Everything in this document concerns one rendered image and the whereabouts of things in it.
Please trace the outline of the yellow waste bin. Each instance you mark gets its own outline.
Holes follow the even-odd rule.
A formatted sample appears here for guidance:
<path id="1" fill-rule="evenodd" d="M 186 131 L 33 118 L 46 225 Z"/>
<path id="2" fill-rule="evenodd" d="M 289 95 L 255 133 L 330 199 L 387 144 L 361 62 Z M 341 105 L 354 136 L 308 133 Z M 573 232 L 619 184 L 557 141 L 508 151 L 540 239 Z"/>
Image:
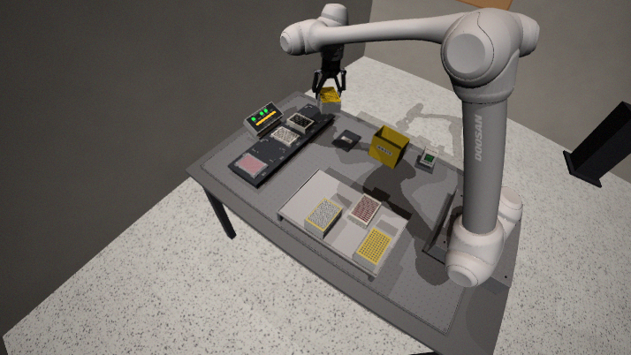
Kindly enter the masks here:
<path id="1" fill-rule="evenodd" d="M 383 125 L 373 135 L 369 155 L 394 169 L 399 163 L 399 156 L 400 159 L 403 158 L 407 149 L 405 146 L 408 145 L 409 141 L 408 137 Z"/>

